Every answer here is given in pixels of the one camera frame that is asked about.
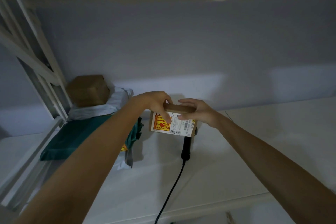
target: barcode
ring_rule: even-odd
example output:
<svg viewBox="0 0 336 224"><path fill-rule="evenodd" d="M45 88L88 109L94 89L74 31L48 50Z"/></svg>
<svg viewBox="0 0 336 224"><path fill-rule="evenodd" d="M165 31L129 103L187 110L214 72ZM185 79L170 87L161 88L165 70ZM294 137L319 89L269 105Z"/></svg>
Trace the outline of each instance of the barcode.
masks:
<svg viewBox="0 0 336 224"><path fill-rule="evenodd" d="M181 134L181 131L171 130L170 133L175 134L175 135L179 135L179 134Z"/></svg>

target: forearm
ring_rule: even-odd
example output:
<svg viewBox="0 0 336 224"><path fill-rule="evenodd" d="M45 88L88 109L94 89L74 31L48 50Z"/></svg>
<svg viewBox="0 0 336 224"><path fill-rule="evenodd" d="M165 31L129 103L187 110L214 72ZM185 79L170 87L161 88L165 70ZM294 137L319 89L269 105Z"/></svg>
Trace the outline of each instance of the forearm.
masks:
<svg viewBox="0 0 336 224"><path fill-rule="evenodd" d="M97 128L56 170L17 223L82 223L144 109L134 97Z"/></svg>
<svg viewBox="0 0 336 224"><path fill-rule="evenodd" d="M216 126L297 223L336 223L336 196L278 150L221 116Z"/></svg>

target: brown cardboard box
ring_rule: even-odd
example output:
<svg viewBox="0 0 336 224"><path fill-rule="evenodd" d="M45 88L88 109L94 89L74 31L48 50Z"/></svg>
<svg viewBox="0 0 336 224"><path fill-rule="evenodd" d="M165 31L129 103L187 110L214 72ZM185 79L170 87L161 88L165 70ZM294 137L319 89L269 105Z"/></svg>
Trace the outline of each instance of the brown cardboard box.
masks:
<svg viewBox="0 0 336 224"><path fill-rule="evenodd" d="M164 104L163 107L165 108L165 111L169 113L172 123L167 124L163 120L162 116L158 113L151 112L149 131L189 137L193 137L195 135L197 120L178 119L179 114L195 112L195 107L173 104Z"/></svg>
<svg viewBox="0 0 336 224"><path fill-rule="evenodd" d="M66 91L78 107L104 105L110 95L104 77L100 74L77 76L68 84Z"/></svg>

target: dark green plastic bag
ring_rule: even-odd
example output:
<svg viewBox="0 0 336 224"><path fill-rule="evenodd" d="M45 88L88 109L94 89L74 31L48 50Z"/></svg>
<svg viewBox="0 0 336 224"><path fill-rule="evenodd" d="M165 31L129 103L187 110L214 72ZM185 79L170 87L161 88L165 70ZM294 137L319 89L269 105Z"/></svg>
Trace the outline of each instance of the dark green plastic bag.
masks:
<svg viewBox="0 0 336 224"><path fill-rule="evenodd" d="M67 159L93 131L111 116L104 115L66 123L44 148L40 160ZM125 141L127 149L132 148L133 143L140 138L142 127L141 117L139 117Z"/></svg>

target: left hand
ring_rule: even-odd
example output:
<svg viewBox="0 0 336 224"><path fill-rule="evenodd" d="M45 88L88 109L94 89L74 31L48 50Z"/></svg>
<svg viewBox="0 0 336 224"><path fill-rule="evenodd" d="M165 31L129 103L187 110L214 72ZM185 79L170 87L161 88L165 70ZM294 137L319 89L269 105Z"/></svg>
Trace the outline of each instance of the left hand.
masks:
<svg viewBox="0 0 336 224"><path fill-rule="evenodd" d="M141 99L146 109L159 113L167 123L171 123L169 114L163 108L163 104L166 103L166 100L170 104L173 103L167 93L164 91L149 91L137 95L136 97Z"/></svg>

